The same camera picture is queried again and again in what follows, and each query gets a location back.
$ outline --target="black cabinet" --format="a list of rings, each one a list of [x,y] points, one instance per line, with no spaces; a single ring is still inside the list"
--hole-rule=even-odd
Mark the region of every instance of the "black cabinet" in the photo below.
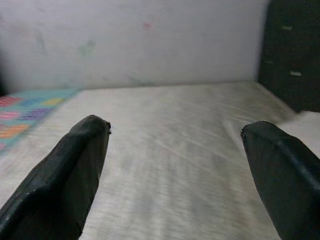
[[[296,111],[320,112],[320,1],[269,4],[259,79]]]

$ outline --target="white wall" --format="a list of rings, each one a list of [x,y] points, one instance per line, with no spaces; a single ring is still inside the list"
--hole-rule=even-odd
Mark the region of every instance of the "white wall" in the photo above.
[[[12,91],[253,80],[267,0],[1,0]]]

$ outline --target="black foam pad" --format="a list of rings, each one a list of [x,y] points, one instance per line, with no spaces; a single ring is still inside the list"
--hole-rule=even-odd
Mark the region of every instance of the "black foam pad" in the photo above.
[[[245,126],[241,137],[256,188],[281,239],[319,240],[320,160],[269,122]]]
[[[86,117],[31,170],[0,210],[1,240],[80,237],[98,189],[110,127],[97,116]]]

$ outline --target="white bed sheet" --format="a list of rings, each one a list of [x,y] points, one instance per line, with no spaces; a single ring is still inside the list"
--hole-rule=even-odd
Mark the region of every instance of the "white bed sheet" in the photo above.
[[[0,157],[0,206],[87,115],[111,122],[81,240],[276,240],[241,128],[294,112],[255,82],[84,90]]]

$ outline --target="white mattress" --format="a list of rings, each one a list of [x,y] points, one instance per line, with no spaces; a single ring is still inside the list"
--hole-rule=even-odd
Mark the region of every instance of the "white mattress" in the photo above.
[[[295,114],[255,82],[84,90],[0,158],[0,205],[79,120],[111,122],[81,240],[276,240],[243,125]]]

